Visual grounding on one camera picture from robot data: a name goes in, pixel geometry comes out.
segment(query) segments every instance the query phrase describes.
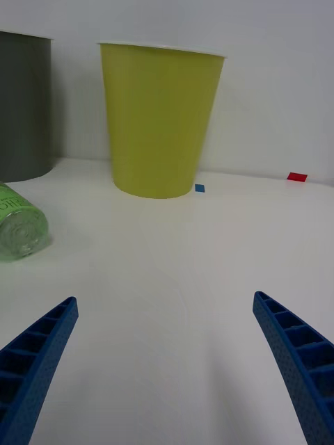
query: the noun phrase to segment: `gray cylinder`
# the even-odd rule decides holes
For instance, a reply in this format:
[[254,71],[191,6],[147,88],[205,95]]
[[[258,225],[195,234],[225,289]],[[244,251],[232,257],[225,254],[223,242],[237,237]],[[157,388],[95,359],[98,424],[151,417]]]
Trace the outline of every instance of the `gray cylinder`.
[[52,168],[51,40],[0,31],[0,181]]

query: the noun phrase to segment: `white table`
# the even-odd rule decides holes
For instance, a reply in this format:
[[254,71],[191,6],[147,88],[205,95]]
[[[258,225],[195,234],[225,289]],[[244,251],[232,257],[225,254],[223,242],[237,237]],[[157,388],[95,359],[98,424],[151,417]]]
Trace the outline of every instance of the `white table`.
[[334,189],[200,173],[146,200],[103,161],[12,187],[52,246],[0,264],[0,347],[68,296],[79,320],[31,445],[304,445],[252,313],[261,289],[334,340]]

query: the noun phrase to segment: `plastic bottle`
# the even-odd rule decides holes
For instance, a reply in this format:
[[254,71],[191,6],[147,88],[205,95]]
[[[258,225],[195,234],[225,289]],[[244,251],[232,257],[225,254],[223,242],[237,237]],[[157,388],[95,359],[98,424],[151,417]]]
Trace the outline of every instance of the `plastic bottle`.
[[48,232],[44,213],[0,182],[0,260],[37,252],[48,244]]

